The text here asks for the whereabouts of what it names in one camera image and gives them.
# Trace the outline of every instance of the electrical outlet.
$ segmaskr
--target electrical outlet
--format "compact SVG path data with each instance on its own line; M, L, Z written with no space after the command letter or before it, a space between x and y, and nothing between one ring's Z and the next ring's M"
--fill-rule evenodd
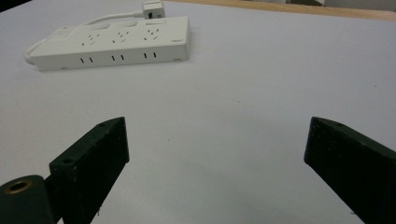
M185 61L189 54L189 19L177 17L62 27L30 57L45 71Z

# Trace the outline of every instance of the white power strip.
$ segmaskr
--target white power strip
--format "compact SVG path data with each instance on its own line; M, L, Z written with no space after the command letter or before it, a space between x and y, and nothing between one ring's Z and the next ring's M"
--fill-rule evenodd
M188 17L66 26L30 52L40 71L185 61L189 55Z

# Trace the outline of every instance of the plug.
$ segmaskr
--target plug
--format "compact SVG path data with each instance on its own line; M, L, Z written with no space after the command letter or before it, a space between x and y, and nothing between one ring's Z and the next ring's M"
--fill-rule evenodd
M143 15L145 20L164 18L165 8L163 7L163 1L153 0L144 2Z

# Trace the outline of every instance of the power strip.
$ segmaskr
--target power strip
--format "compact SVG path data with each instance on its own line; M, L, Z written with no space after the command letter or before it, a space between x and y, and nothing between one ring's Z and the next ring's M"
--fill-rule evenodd
M185 61L189 55L188 17L66 26L30 53L40 71Z

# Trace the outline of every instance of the table surface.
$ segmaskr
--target table surface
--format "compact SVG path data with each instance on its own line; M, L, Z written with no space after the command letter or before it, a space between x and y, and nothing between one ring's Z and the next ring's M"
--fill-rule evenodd
M191 19L186 62L39 72L58 27L141 7L35 0L0 13L0 182L124 116L131 161L94 223L361 221L304 164L311 117L396 148L396 23L166 2Z
M365 10L354 8L340 8L340 7L311 7L293 4L278 4L265 2L251 2L244 0L170 0L173 2L187 2L198 3L214 6L224 7L241 7L268 11L302 13L312 15L325 15L336 17L350 17L381 21L396 21L396 12L379 11L379 10Z

